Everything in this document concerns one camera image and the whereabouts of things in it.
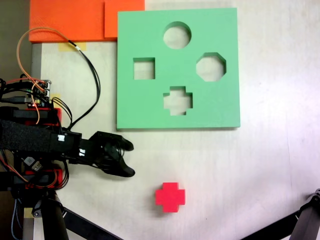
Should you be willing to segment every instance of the tripod leg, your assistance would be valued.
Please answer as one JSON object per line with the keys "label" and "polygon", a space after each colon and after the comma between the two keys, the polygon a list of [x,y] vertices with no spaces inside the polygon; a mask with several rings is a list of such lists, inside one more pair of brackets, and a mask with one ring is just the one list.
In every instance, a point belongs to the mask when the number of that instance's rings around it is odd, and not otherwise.
{"label": "tripod leg", "polygon": [[242,240],[281,240],[289,236],[295,228],[299,211],[243,238]]}
{"label": "tripod leg", "polygon": [[123,240],[73,211],[64,208],[64,222],[67,229],[87,240]]}
{"label": "tripod leg", "polygon": [[69,240],[61,206],[56,201],[45,199],[41,214],[45,240]]}
{"label": "tripod leg", "polygon": [[305,208],[291,234],[290,240],[316,240],[320,227],[319,211],[313,206]]}

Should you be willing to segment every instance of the red cross-shaped block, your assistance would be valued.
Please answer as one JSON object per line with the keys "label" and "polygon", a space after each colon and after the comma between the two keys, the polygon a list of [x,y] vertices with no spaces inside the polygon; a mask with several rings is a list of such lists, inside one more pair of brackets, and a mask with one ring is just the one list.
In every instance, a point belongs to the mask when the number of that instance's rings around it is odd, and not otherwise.
{"label": "red cross-shaped block", "polygon": [[186,192],[177,182],[164,182],[162,189],[155,191],[155,204],[162,205],[164,213],[177,213],[179,205],[186,204]]}

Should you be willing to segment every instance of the robotic arm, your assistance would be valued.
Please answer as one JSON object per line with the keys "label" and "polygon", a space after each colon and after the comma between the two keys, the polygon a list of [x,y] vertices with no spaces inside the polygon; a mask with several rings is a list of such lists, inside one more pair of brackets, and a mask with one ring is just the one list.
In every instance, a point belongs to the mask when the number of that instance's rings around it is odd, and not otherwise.
{"label": "robotic arm", "polygon": [[120,135],[101,131],[82,139],[77,132],[64,130],[59,134],[52,126],[28,126],[0,119],[0,149],[12,151],[36,172],[48,161],[69,160],[70,164],[88,165],[106,174],[135,175],[123,158],[124,151],[134,149],[133,144]]}

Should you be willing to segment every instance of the octagonal hole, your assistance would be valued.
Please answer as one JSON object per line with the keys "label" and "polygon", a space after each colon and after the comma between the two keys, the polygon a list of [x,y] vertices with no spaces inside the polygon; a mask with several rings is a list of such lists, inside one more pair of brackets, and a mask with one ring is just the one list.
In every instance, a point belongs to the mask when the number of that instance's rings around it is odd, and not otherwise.
{"label": "octagonal hole", "polygon": [[191,40],[191,30],[187,24],[174,21],[165,28],[164,43],[171,49],[183,49]]}
{"label": "octagonal hole", "polygon": [[206,52],[196,63],[196,73],[205,82],[219,81],[226,72],[226,60],[217,52]]}

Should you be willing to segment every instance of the circular hole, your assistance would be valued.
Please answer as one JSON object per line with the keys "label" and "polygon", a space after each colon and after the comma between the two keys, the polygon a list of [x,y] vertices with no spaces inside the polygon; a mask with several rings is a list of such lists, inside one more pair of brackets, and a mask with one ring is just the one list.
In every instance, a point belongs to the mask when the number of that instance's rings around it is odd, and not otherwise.
{"label": "circular hole", "polygon": [[170,23],[165,28],[163,41],[171,49],[183,49],[191,40],[191,30],[181,21]]}

